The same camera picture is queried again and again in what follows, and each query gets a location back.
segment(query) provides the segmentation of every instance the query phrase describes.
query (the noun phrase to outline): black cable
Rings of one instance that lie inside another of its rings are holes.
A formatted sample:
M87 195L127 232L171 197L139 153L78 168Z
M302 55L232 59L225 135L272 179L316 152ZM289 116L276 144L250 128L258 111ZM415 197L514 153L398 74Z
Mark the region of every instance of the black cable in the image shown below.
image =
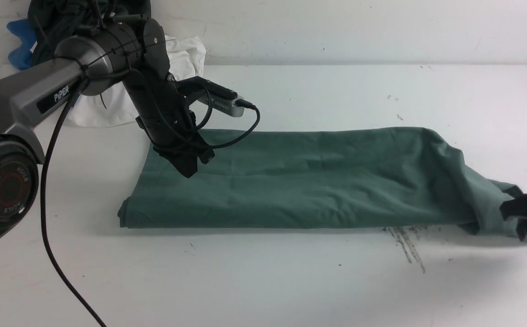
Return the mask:
M98 2L96 0L88 0L88 3L93 15L96 16L95 18L98 21L98 26L104 29L106 25L104 25L104 22L102 21L102 14L100 13Z
M44 29L41 27L40 20L37 19L37 17L36 17L35 15L33 15L33 20L35 20L35 23L37 24L37 27L38 27L39 30L40 30L41 36L43 36L44 41L45 41L45 44L47 44L47 48L48 48L48 50L50 50L50 52L51 52L52 54L55 54L54 47L51 46L50 40L47 39L47 35L45 35Z
M114 11L115 6L116 6L116 0L108 1L108 5L106 6L106 11L104 12L104 19L110 18L110 15Z
M123 70L122 72L113 73L113 74L106 74L101 76L89 76L88 79L92 81L99 81L99 80L112 80L112 79L118 79L120 77L124 77L130 73L130 70Z
M146 37L149 37L150 35L144 35L143 36L143 39L146 38ZM170 41L175 41L176 39L168 39L168 40L164 40L164 41L160 41L159 43L156 43L156 44L151 44L149 46L146 46L145 48L149 48L151 46L154 46L154 45L159 45L159 44L165 44L167 42L170 42ZM124 44L121 44L121 46L125 46L125 45L129 45L129 44L132 44L132 43L136 43L137 41L139 40L133 40L133 41L128 41L127 43L124 43ZM129 56L131 54L134 54L136 53L137 51L140 51L140 50L143 50L145 48L136 48L132 51L129 51L129 52L126 52L124 53L125 56ZM86 67L90 67L91 65L95 64L98 60L101 60L102 58L108 56L109 54L115 52L116 50L118 50L118 48L111 48L109 51L105 52L104 54L102 54L101 56L99 56L98 58L94 59L92 62L90 62L89 64L85 65Z
M160 110L160 108L158 107L158 104L156 103L155 99L154 99L154 96L153 96L153 92L151 91L150 89L150 86L149 84L147 83L147 81L144 79L144 75L143 73L141 73L138 69L132 69L131 72L133 73L137 73L140 77L140 81L143 83L143 86L144 86L144 89L145 91L147 92L147 94L149 95L149 99L152 99L153 101L153 104L155 106L155 109L156 111L158 112L159 116L160 116L160 119L162 120L162 122L166 125L167 128L170 129L170 132L172 132L174 134L175 137L177 137L177 139L180 139L181 141L183 141L183 143L186 143L187 145L190 145L191 147L196 147L196 148L199 148L199 149L222 149L222 148L226 148L226 147L230 147L231 145L241 141L242 139L244 139L245 137L247 137L249 134L251 134L251 132L253 132L253 130L258 126L259 124L259 119L261 118L260 117L260 113L259 113L259 109L253 105L252 103L250 102L247 102L247 101L244 101L244 100L237 100L237 104L239 106L243 106L242 104L245 104L245 105L249 105L250 107L245 107L245 108L248 108L248 109L251 109L251 110L254 110L255 111L255 114L256 114L256 119L255 119L255 123L253 125L251 125L251 127L245 131L245 133L243 133L242 135L240 135L239 137L237 137L236 139L233 139L232 141L229 141L227 143L223 143L223 144L218 144L218 145L204 145L204 144L199 144L199 143L195 143L195 142L191 142L189 141L188 139L185 139L181 134L179 134L175 129L174 129L174 126L172 126L170 124L170 121L168 121L164 115L162 114L162 111Z
M209 89L207 89L207 86L203 85L202 83L198 83L198 84L203 86L205 89L205 92L207 92L207 97L209 98L209 105L207 106L207 112L205 113L205 117L203 117L203 120L201 120L201 123L197 125L197 128L195 128L195 131L203 128L209 121L209 118L211 118L211 114L213 114L213 98L211 97L211 92L209 92Z
M100 100L102 100L102 105L104 106L104 109L108 110L108 107L106 107L106 104L104 103L104 98L102 98L102 93L100 93Z
M56 273L60 276L62 281L64 281L64 284L68 286L70 291L76 296L76 298L81 302L81 304L88 310L88 312L96 319L97 323L101 327L106 327L105 323L100 319L98 314L92 309L91 306L84 300L84 298L80 295L80 293L74 288L72 283L68 280L66 275L64 275L64 272L60 268L60 265L58 265L58 262L56 261L54 257L54 253L51 250L50 241L47 237L47 221L45 219L45 187L47 186L47 172L50 167L50 161L51 156L54 153L54 146L55 142L58 139L58 135L60 134L60 129L62 128L62 124L64 123L64 120L66 119L66 116L68 116L68 112L74 105L74 102L76 102L78 95L80 95L80 92L85 89L88 80L83 80L77 89L74 89L72 91L72 94L70 95L70 98L68 99L68 102L66 103L66 106L64 106L64 109L62 110L62 114L60 114L60 118L58 118L58 122L55 124L54 132L51 135L50 144L47 148L47 153L45 155L45 161L43 168L41 169L41 184L40 184L40 209L41 209L41 236L44 241L44 247L45 252L47 252L47 256L51 261L51 264L54 266L54 269Z

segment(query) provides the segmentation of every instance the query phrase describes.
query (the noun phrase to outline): white wall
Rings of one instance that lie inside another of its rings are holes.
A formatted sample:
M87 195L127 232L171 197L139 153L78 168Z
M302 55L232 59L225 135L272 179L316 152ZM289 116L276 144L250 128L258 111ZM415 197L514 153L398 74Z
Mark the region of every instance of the white wall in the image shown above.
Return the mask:
M5 24L29 0L0 0ZM527 0L153 0L175 36L199 35L210 64L527 64Z

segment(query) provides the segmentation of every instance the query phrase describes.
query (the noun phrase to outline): black cloth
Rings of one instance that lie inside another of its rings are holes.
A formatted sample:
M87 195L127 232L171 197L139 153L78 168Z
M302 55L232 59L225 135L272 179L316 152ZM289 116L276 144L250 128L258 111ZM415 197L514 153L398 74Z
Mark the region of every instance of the black cloth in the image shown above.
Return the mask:
M97 2L100 12L104 13L108 0ZM150 0L116 0L114 12L116 15L151 16ZM32 66L53 59L58 43L72 36L77 26L96 24L96 16L87 0L31 0L27 18L37 39Z

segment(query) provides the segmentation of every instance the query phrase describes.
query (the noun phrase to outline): robotic arm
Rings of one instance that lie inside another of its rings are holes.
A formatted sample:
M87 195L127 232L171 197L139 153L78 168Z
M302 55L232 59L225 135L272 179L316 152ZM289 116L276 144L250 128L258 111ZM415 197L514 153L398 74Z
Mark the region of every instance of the robotic arm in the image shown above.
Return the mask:
M200 77L174 81L164 32L154 19L118 16L76 34L58 45L56 59L0 80L0 236L25 216L37 195L37 165L46 155L33 128L62 105L69 110L79 94L99 95L122 81L154 150L188 178L197 172L198 158L207 164L214 149L236 143L259 122L257 108L230 89ZM196 100L209 104L200 124L189 110ZM212 108L231 116L251 108L258 118L242 137L211 146L197 131Z

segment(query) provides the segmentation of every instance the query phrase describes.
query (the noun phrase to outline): green cloth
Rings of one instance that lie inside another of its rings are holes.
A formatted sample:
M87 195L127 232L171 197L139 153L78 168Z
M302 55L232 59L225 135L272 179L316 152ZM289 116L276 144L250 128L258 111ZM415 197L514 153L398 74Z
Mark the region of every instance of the green cloth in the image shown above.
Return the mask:
M210 144L242 132L202 130ZM192 178L152 148L118 213L127 228L368 228L457 224L516 236L499 207L519 193L434 131L254 132Z

